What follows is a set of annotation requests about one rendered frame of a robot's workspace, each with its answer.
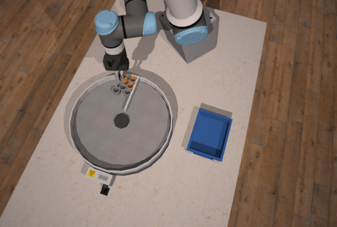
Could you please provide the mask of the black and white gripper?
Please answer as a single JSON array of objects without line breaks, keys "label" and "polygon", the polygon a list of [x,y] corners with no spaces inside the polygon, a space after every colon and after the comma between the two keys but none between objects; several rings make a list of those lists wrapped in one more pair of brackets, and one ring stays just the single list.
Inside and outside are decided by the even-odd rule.
[{"label": "black and white gripper", "polygon": [[[116,47],[116,48],[106,48],[104,47],[105,55],[103,59],[104,67],[107,71],[115,71],[115,74],[117,75],[118,81],[120,81],[120,75],[121,78],[124,79],[124,73],[123,71],[127,71],[129,69],[129,59],[127,58],[126,49],[124,46],[124,42],[122,40],[122,43]],[[119,56],[114,56],[119,55]],[[120,70],[120,73],[119,73]]]}]

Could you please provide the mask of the blue crate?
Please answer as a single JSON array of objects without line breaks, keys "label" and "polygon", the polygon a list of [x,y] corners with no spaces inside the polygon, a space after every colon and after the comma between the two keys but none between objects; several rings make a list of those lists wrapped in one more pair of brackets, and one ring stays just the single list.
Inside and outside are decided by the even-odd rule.
[{"label": "blue crate", "polygon": [[222,162],[232,120],[199,108],[186,152]]}]

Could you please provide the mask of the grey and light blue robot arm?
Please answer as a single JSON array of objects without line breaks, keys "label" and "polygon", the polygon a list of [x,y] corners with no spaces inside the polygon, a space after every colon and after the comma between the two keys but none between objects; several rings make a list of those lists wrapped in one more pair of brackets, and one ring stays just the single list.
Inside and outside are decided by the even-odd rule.
[{"label": "grey and light blue robot arm", "polygon": [[[205,39],[208,26],[200,0],[165,0],[166,15],[173,37],[179,45],[192,45]],[[124,0],[126,15],[112,10],[100,11],[95,19],[97,33],[106,48],[118,47],[123,39],[145,37],[157,33],[154,12],[148,11],[146,0]]]}]

